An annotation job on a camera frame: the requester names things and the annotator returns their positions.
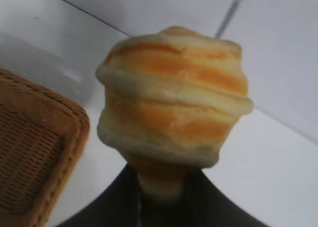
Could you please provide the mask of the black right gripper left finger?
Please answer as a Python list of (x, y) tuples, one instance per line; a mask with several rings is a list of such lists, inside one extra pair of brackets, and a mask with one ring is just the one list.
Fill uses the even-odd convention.
[(59, 227), (146, 227), (137, 173), (125, 165), (96, 199)]

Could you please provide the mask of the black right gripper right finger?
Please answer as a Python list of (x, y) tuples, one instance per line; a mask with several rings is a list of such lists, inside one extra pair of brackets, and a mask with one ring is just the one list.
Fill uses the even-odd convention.
[(178, 227), (266, 227), (224, 195), (202, 171), (186, 175)]

